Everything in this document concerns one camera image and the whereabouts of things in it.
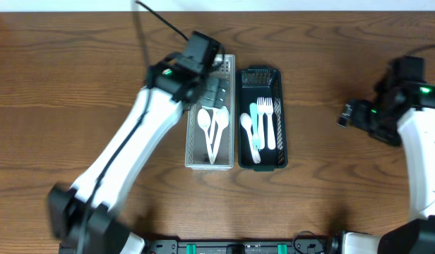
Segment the white plastic spoon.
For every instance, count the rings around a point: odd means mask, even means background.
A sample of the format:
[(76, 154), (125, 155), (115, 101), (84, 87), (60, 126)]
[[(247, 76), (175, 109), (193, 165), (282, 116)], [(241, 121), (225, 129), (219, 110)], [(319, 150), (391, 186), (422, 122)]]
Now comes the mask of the white plastic spoon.
[(210, 119), (209, 113), (205, 109), (200, 109), (198, 111), (197, 121), (198, 121), (199, 127), (203, 130), (203, 132), (205, 134), (205, 145), (206, 145), (206, 149), (207, 149), (207, 153), (208, 153), (208, 158), (210, 160), (210, 163), (214, 164), (213, 151), (211, 148), (211, 141), (210, 141), (210, 136), (208, 133), (208, 130), (209, 130), (210, 125), (211, 125), (211, 119)]
[(212, 163), (215, 162), (222, 139), (222, 132), (229, 126), (230, 114), (226, 106), (218, 109), (216, 116), (217, 133), (213, 144)]
[(240, 124), (246, 131), (252, 160), (255, 164), (259, 164), (261, 162), (261, 157), (258, 150), (254, 148), (251, 117), (247, 113), (242, 113), (240, 116)]

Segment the mint green plastic fork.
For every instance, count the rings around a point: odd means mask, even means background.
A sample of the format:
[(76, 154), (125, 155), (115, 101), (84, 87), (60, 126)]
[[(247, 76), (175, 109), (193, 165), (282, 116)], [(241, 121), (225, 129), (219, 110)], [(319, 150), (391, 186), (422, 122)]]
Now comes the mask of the mint green plastic fork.
[(252, 102), (249, 105), (249, 111), (250, 111), (250, 117), (252, 122), (252, 143), (255, 150), (260, 150), (261, 147), (261, 139), (260, 135), (258, 134), (258, 110), (257, 110), (257, 103)]

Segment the white plastic fork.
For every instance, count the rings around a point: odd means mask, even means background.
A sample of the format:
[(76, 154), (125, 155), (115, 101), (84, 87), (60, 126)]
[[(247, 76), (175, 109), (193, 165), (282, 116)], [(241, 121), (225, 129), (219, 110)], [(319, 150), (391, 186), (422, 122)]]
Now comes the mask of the white plastic fork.
[(263, 115), (265, 113), (264, 108), (264, 98), (257, 98), (257, 114), (258, 114), (258, 135), (260, 138), (260, 146), (259, 149), (263, 150), (265, 147), (265, 136), (264, 136), (264, 126), (263, 126)]
[(267, 132), (268, 132), (268, 149), (275, 149), (275, 134), (273, 127), (273, 101), (271, 97), (267, 97), (265, 101), (266, 115), (268, 120)]

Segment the black plastic basket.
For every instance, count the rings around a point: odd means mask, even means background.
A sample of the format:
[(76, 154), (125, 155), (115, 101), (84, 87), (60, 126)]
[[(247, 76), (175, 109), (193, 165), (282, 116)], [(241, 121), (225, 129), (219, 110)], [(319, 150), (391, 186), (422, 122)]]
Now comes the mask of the black plastic basket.
[(257, 164), (251, 156), (249, 137), (240, 123), (238, 132), (239, 166), (254, 171), (274, 171), (287, 166), (287, 138), (285, 132), (285, 111), (282, 98), (282, 80), (280, 71), (268, 66), (251, 66), (237, 71), (237, 118), (249, 113), (250, 103), (259, 98), (270, 99), (273, 113), (275, 148), (267, 147), (260, 151), (261, 161)]

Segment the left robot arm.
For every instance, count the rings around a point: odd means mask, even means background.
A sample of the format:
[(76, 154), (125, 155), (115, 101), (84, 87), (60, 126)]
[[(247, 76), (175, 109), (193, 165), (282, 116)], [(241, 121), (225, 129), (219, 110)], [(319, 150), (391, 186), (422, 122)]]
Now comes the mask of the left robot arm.
[(224, 53), (221, 43), (195, 31), (182, 52), (148, 67), (129, 115), (101, 155), (69, 189), (57, 183), (47, 196), (60, 253), (146, 252), (147, 241), (117, 218), (141, 169), (184, 112), (223, 104), (225, 89), (210, 74)]

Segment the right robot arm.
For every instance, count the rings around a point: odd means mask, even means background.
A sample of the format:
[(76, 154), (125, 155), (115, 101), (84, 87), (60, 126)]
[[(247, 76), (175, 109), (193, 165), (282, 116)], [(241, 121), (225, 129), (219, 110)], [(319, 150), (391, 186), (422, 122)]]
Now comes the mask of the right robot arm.
[(392, 60), (372, 101), (351, 99), (338, 119), (405, 152), (408, 223), (382, 236), (346, 231), (327, 253), (435, 253), (435, 85), (424, 79), (424, 59)]

